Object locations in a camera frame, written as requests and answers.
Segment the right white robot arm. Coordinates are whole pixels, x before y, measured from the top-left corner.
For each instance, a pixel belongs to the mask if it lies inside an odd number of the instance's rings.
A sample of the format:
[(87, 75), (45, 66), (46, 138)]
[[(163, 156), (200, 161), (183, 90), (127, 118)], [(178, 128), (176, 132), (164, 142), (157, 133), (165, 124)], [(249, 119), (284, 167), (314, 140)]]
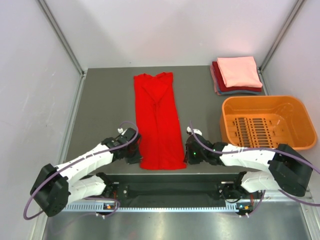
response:
[(239, 147), (225, 142), (211, 143), (195, 133), (185, 146), (184, 160), (190, 165), (205, 161), (213, 166), (248, 168), (233, 183), (233, 192), (239, 198), (265, 190), (303, 197), (313, 172), (311, 163), (287, 144), (281, 143), (277, 148)]

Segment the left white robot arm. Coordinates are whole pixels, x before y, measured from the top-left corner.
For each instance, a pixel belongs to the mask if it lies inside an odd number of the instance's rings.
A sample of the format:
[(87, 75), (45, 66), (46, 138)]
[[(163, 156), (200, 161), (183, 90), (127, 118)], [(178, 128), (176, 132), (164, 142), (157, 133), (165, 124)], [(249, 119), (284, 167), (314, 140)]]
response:
[(117, 137), (108, 137), (88, 152), (66, 163), (43, 166), (30, 190), (30, 196), (48, 217), (54, 217), (67, 205), (86, 198), (115, 196), (115, 184), (100, 167), (124, 159), (139, 163), (141, 134), (134, 128), (119, 129)]

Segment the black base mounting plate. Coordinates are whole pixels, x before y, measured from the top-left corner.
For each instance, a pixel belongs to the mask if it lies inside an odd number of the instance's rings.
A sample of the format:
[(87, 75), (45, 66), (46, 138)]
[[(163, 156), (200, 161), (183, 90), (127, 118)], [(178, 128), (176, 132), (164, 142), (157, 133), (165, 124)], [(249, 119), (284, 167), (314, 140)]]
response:
[(104, 197), (115, 198), (123, 208), (224, 207), (225, 200), (258, 200), (260, 192), (238, 192), (235, 174), (110, 174), (98, 177), (107, 184)]

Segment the folded dark red t shirt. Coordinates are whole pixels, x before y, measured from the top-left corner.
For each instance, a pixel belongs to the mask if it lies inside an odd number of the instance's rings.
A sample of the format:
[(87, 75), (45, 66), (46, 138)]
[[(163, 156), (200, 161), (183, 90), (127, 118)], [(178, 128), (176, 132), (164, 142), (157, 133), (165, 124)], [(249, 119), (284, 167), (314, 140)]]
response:
[(261, 87), (246, 87), (246, 86), (227, 87), (226, 84), (224, 83), (223, 76), (220, 72), (218, 63), (216, 61), (212, 62), (211, 66), (210, 66), (210, 72), (211, 72), (211, 76), (213, 79), (213, 83), (217, 82), (219, 85), (219, 88), (222, 92), (234, 91), (234, 90), (248, 90), (248, 91), (253, 91), (253, 92), (262, 92)]

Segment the orange plastic basket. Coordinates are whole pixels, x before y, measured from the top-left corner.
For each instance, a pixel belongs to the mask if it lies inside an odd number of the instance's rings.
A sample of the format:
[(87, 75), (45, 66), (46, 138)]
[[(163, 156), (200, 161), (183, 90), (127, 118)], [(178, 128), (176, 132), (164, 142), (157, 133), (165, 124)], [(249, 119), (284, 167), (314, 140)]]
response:
[(287, 144), (309, 150), (317, 133), (305, 105), (289, 95), (232, 96), (221, 107), (223, 142), (247, 148), (277, 148)]

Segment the folded pink t shirt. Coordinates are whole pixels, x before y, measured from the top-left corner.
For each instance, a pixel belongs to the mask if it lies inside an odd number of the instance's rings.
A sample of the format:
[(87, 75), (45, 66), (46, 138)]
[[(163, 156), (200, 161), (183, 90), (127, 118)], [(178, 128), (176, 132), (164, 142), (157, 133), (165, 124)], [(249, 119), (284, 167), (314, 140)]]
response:
[(262, 88), (263, 86), (253, 56), (218, 57), (217, 65), (227, 88)]

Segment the left aluminium frame post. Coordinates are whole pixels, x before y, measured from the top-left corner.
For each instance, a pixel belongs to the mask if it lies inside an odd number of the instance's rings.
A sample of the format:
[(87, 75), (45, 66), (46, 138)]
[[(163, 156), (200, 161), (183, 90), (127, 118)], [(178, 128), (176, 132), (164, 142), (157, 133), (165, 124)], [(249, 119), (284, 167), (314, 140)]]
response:
[(59, 23), (57, 22), (55, 16), (53, 15), (49, 5), (45, 0), (36, 0), (36, 3), (40, 7), (41, 11), (45, 15), (46, 19), (48, 20), (50, 26), (53, 29), (53, 32), (57, 36), (59, 42), (61, 43), (63, 49), (65, 50), (66, 54), (70, 58), (73, 66), (75, 67), (76, 71), (83, 76), (85, 74), (85, 70), (81, 67), (80, 62), (78, 61), (74, 51), (72, 50), (70, 44), (68, 43), (67, 38), (65, 37), (62, 29), (60, 28)]

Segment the aluminium frame post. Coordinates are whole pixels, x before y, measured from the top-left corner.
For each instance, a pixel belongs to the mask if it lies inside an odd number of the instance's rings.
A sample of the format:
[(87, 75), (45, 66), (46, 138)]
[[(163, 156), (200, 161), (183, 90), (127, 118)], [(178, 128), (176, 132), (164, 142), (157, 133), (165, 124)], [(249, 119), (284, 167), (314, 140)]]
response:
[(299, 15), (299, 12), (302, 10), (302, 8), (306, 2), (307, 2), (306, 0), (296, 0), (294, 2), (292, 9), (290, 10), (283, 25), (281, 26), (279, 32), (277, 33), (270, 49), (268, 50), (261, 65), (258, 67), (260, 73), (262, 73), (266, 69), (267, 65), (269, 64), (270, 60), (274, 56), (276, 50), (279, 48), (279, 46), (282, 43), (283, 39), (285, 38), (287, 32), (289, 31), (290, 27), (294, 23), (296, 17)]
[(53, 15), (49, 5), (45, 0), (36, 0), (36, 3), (40, 7), (41, 11), (45, 15), (46, 19), (48, 20), (50, 26), (53, 29), (53, 32), (57, 36), (59, 42), (61, 43), (63, 49), (65, 50), (66, 54), (70, 58), (73, 66), (75, 67), (76, 71), (83, 76), (85, 74), (85, 70), (81, 67), (80, 62), (78, 61), (74, 51), (72, 50), (70, 44), (68, 43), (67, 38), (65, 37), (62, 29), (60, 28), (59, 23), (57, 22), (55, 16)]

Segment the right aluminium frame post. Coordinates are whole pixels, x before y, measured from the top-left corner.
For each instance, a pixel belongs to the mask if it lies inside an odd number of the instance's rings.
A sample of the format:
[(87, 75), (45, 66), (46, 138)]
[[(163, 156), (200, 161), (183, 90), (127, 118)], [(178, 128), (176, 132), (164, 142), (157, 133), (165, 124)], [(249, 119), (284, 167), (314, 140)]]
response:
[(281, 26), (279, 32), (277, 33), (270, 49), (268, 50), (261, 65), (258, 67), (260, 73), (262, 73), (266, 69), (267, 65), (269, 64), (270, 60), (274, 56), (276, 50), (279, 48), (279, 46), (282, 43), (283, 39), (285, 38), (287, 32), (289, 31), (290, 27), (294, 23), (296, 17), (299, 15), (299, 12), (302, 10), (302, 8), (306, 2), (307, 2), (306, 0), (296, 0), (294, 2), (292, 9), (290, 10), (283, 25)]

